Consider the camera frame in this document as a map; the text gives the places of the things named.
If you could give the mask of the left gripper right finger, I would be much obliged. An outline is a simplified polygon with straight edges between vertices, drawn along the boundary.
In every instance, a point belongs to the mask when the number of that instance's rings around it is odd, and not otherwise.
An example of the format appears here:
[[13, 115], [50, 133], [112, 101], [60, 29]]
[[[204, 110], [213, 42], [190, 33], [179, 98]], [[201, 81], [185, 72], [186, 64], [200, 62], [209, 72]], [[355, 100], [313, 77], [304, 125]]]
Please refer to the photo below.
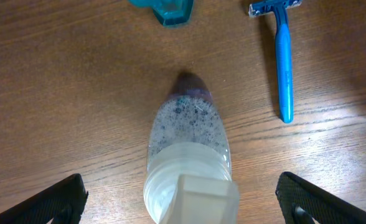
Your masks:
[[275, 194], [286, 223], [366, 223], [366, 211], [292, 172], [281, 173]]

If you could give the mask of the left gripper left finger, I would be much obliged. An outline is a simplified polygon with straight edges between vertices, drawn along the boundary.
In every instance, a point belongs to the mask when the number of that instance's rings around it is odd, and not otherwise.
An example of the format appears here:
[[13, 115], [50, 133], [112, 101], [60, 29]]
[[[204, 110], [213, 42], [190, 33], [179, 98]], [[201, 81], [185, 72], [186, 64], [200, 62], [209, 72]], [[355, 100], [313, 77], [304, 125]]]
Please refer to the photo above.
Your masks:
[[87, 202], [80, 174], [73, 174], [0, 213], [0, 223], [79, 223]]

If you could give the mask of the foam soap pump bottle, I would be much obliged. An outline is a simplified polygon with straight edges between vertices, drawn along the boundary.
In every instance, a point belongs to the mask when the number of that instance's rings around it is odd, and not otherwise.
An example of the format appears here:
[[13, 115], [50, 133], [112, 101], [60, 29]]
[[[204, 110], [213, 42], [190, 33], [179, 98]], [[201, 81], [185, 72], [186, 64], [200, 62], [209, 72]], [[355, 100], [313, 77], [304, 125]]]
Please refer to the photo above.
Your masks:
[[223, 121], [193, 73], [179, 74], [157, 111], [143, 197], [155, 223], [237, 221], [240, 194]]

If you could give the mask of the blue disposable razor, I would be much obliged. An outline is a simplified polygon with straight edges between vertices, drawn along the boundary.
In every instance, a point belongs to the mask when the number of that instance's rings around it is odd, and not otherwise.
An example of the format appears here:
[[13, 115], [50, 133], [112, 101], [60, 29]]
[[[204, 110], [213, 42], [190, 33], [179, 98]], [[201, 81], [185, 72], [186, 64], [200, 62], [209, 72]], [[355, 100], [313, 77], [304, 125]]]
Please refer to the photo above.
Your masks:
[[278, 78], [279, 113], [284, 123], [294, 118], [293, 64], [287, 10], [300, 6], [302, 0], [266, 0], [250, 4], [249, 16], [273, 13], [276, 18], [276, 71]]

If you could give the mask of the teal mouthwash bottle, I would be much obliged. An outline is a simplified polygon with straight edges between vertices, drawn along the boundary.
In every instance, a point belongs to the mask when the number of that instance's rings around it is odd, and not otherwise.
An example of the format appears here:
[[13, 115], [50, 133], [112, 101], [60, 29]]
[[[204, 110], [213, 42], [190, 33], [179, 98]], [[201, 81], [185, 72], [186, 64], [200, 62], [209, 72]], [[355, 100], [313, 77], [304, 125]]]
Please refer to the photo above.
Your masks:
[[189, 22], [194, 0], [129, 0], [136, 7], [151, 8], [164, 27], [177, 27]]

